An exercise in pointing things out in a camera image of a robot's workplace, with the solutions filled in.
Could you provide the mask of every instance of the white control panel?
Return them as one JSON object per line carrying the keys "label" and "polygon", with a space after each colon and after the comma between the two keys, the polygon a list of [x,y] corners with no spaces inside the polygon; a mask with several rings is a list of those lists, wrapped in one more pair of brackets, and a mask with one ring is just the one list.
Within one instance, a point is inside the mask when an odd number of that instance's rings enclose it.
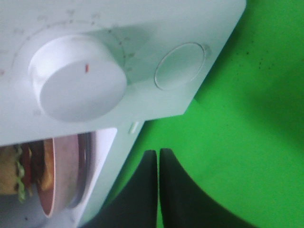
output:
{"label": "white control panel", "polygon": [[0,145],[182,114],[245,0],[0,0]]}

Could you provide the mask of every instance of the pink plate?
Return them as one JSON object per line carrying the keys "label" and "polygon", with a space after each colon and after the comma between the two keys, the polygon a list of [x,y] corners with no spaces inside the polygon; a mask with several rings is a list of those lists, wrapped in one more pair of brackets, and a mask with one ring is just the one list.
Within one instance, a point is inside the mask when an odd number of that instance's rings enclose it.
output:
{"label": "pink plate", "polygon": [[40,202],[46,217],[67,207],[77,189],[79,151],[78,136],[53,138],[54,186],[42,191],[37,187]]}

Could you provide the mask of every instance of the bread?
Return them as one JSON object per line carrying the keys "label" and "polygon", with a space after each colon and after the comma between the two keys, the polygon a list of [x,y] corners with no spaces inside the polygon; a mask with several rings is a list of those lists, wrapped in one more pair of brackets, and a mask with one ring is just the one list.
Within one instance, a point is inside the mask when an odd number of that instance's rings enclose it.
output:
{"label": "bread", "polygon": [[14,147],[0,147],[0,194],[17,194],[17,171]]}
{"label": "bread", "polygon": [[49,190],[54,183],[54,150],[53,139],[44,140],[44,173],[39,182],[40,188],[43,191]]}

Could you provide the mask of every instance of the round button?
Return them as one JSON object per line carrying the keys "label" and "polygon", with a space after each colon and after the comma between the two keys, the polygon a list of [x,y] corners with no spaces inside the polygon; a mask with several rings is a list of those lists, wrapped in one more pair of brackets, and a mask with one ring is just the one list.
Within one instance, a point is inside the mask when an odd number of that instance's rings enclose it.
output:
{"label": "round button", "polygon": [[204,61],[204,49],[197,43],[174,48],[159,63],[154,81],[162,90],[178,88],[193,80]]}
{"label": "round button", "polygon": [[90,36],[50,41],[35,53],[28,72],[40,108],[66,122],[104,115],[126,90],[123,70],[107,47]]}

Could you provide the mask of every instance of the green background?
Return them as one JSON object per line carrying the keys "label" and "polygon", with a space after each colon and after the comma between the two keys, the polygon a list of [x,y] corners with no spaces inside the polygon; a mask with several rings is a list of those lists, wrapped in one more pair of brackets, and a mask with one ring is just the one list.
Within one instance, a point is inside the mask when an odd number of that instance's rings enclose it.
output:
{"label": "green background", "polygon": [[[182,116],[146,122],[106,202],[143,152],[172,148],[224,207],[262,228],[304,227],[304,0],[248,0]],[[157,227],[162,228],[160,207]]]}

